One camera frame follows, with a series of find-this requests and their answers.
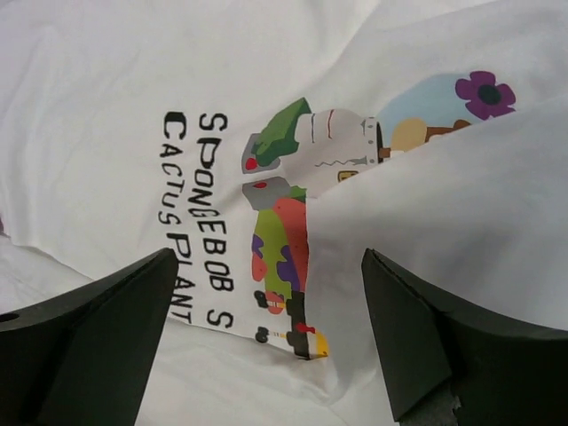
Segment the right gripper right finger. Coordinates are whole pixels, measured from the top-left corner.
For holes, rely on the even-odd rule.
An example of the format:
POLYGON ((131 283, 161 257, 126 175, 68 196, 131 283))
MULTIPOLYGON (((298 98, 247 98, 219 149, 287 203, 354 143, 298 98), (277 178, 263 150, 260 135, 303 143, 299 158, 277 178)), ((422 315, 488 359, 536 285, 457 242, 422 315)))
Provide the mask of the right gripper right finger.
POLYGON ((362 275, 401 425, 564 425, 567 334, 487 310, 375 250, 362 275))

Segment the white cartoon print t shirt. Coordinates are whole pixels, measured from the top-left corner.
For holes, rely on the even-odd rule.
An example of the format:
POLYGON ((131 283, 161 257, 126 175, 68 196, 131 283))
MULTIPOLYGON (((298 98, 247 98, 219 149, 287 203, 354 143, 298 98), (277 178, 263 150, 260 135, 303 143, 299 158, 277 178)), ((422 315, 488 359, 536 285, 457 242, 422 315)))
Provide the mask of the white cartoon print t shirt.
POLYGON ((4 1, 31 301, 169 247, 140 425, 390 425, 360 264, 567 327, 567 4, 4 1))

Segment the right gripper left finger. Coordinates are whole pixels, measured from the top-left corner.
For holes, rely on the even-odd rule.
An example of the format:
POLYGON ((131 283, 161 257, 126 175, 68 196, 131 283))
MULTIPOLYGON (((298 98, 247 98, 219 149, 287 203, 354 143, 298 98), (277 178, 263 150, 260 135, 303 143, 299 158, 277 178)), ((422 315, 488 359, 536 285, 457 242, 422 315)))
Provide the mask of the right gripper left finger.
POLYGON ((132 425, 178 260, 162 248, 103 279, 1 316, 3 425, 132 425))

